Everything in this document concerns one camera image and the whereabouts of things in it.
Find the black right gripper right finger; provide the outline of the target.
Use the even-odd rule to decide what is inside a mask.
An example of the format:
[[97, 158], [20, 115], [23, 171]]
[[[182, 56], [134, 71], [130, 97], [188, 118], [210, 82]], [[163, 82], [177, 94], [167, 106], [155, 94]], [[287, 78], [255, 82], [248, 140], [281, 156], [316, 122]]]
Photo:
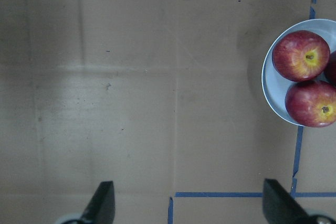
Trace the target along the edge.
[[335, 223], [326, 215], [307, 213], [275, 179], [264, 180], [263, 214], [270, 224]]

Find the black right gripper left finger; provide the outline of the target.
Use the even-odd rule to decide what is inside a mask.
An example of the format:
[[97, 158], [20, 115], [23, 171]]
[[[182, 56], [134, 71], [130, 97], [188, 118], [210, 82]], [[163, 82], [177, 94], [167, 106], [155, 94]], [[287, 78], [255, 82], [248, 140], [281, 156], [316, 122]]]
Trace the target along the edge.
[[101, 182], [89, 201], [80, 223], [111, 224], [115, 217], [115, 195], [113, 181]]

